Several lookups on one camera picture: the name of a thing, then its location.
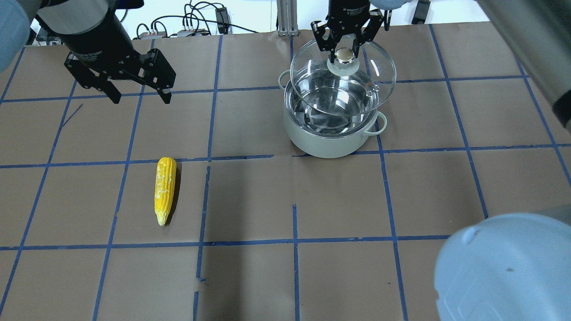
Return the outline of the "pale green cooking pot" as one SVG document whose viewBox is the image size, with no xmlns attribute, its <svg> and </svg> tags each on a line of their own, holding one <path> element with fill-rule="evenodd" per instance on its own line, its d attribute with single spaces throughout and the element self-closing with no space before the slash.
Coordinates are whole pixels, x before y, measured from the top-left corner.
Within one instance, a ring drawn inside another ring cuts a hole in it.
<svg viewBox="0 0 571 321">
<path fill-rule="evenodd" d="M 286 70 L 278 77 L 284 91 L 284 128 L 302 152 L 318 158 L 341 158 L 361 148 L 369 137 L 385 132 L 388 120 L 379 108 L 361 115 L 334 116 L 304 106 L 291 81 L 281 83 L 289 74 Z"/>
</svg>

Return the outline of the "aluminium frame post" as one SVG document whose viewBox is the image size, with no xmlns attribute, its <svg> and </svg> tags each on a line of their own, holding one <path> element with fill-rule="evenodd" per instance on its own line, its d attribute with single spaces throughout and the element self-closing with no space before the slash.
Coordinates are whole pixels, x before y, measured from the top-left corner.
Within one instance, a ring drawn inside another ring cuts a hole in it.
<svg viewBox="0 0 571 321">
<path fill-rule="evenodd" d="M 277 33 L 279 36 L 298 36 L 297 17 L 297 0 L 277 0 Z"/>
</svg>

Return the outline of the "yellow corn cob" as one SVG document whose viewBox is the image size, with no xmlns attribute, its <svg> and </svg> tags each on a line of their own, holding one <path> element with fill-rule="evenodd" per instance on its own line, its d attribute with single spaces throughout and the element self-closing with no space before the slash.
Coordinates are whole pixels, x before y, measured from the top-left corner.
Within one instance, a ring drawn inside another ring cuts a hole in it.
<svg viewBox="0 0 571 321">
<path fill-rule="evenodd" d="M 177 163 L 175 159 L 159 159 L 155 171 L 154 212 L 158 224 L 166 225 L 171 213 L 177 181 Z"/>
</svg>

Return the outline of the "black power adapter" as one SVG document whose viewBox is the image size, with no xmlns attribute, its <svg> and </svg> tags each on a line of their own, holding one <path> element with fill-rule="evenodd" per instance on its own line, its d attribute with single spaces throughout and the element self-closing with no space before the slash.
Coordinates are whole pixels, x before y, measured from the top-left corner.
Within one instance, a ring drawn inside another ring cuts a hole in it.
<svg viewBox="0 0 571 321">
<path fill-rule="evenodd" d="M 226 7 L 215 9 L 217 29 L 220 34 L 228 34 L 230 32 L 230 16 Z"/>
</svg>

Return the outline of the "brown paper table mat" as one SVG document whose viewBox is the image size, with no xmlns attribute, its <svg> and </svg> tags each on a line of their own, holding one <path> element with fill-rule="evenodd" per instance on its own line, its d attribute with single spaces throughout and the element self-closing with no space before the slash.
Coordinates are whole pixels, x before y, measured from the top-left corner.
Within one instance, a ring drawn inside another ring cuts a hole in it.
<svg viewBox="0 0 571 321">
<path fill-rule="evenodd" d="M 310 33 L 134 41 L 177 70 L 170 104 L 83 89 L 63 45 L 1 73 L 3 321 L 295 321 L 294 158 L 277 76 Z M 157 162 L 175 159 L 169 219 Z"/>
</svg>

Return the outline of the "glass pot lid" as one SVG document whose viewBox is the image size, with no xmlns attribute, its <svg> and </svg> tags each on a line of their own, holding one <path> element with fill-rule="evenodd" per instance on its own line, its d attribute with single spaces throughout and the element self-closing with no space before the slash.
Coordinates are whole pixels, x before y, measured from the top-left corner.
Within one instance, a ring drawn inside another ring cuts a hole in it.
<svg viewBox="0 0 571 321">
<path fill-rule="evenodd" d="M 365 43 L 358 58 L 353 36 L 345 35 L 335 50 L 320 50 L 312 39 L 294 55 L 290 65 L 292 90 L 302 104 L 334 116 L 361 115 L 379 108 L 394 90 L 397 70 L 393 58 L 375 42 Z"/>
</svg>

